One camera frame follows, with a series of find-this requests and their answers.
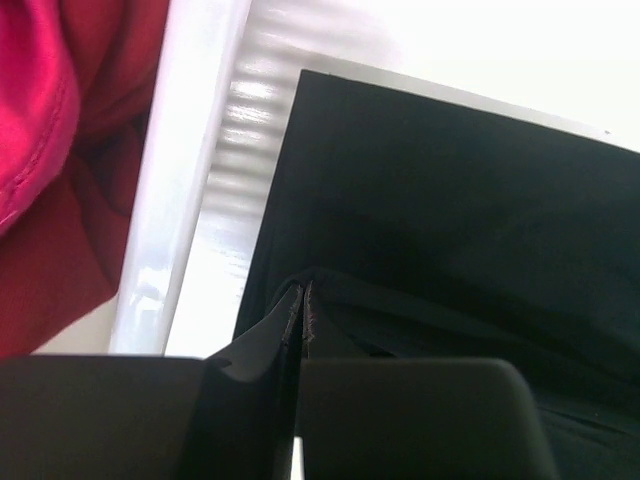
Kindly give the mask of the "black t shirt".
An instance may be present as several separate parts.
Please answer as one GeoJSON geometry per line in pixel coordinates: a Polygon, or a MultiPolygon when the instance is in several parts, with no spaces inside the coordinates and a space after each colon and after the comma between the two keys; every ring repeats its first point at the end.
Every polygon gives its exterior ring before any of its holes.
{"type": "Polygon", "coordinates": [[[636,152],[304,71],[236,333],[292,280],[311,351],[508,361],[563,478],[638,477],[636,152]]]}

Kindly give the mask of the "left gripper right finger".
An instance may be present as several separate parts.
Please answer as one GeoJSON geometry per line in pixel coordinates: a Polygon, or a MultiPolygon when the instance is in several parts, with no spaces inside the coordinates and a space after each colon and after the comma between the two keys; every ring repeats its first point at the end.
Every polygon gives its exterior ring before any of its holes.
{"type": "Polygon", "coordinates": [[[303,301],[303,357],[321,359],[393,358],[373,345],[353,339],[326,312],[313,280],[305,286],[303,301]]]}

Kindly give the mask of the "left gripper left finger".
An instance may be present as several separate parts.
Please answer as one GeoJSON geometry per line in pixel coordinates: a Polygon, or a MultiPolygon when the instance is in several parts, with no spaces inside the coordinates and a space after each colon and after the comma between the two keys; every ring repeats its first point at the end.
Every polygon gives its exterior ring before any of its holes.
{"type": "Polygon", "coordinates": [[[303,297],[300,285],[290,285],[262,320],[206,360],[207,380],[252,383],[262,377],[283,350],[299,341],[303,297]]]}

